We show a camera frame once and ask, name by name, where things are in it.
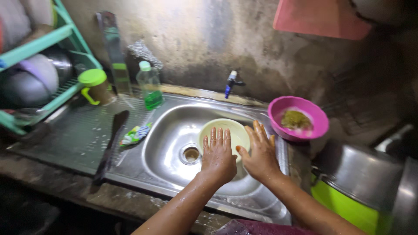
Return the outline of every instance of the wet hand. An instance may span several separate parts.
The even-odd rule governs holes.
[[[276,159],[276,148],[274,145],[274,135],[267,137],[263,124],[255,120],[253,122],[254,130],[245,126],[250,142],[251,156],[242,146],[237,146],[237,151],[242,157],[242,163],[248,173],[261,183],[267,180],[283,175],[280,171],[279,163]]]
[[[224,131],[216,128],[211,129],[210,143],[208,137],[203,138],[203,157],[201,173],[207,179],[222,186],[234,178],[237,174],[237,165],[235,160],[237,155],[232,155],[231,132],[229,129]]]

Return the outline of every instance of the pink plastic bowl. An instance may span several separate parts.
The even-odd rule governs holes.
[[[281,127],[282,115],[286,110],[300,110],[308,116],[312,122],[312,130],[296,131]],[[276,133],[290,141],[302,142],[323,136],[329,127],[328,117],[320,107],[309,100],[282,96],[274,99],[268,106],[268,116]]]

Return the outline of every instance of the forearm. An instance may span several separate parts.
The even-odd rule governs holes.
[[[199,172],[181,192],[140,226],[133,235],[187,234],[203,207],[219,187],[215,182],[211,182],[209,177]]]
[[[318,203],[282,173],[270,177],[263,184],[287,207],[293,216],[318,234],[365,234],[341,216]]]

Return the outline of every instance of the pink cutting board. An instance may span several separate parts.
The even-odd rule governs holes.
[[[349,0],[280,0],[273,23],[276,30],[352,40],[363,39],[371,27]]]

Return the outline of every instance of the plastic bottle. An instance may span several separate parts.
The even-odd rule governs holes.
[[[145,107],[153,110],[164,102],[164,96],[160,90],[159,72],[156,68],[151,68],[147,61],[141,61],[139,67],[141,70],[136,75],[136,80],[141,86]]]

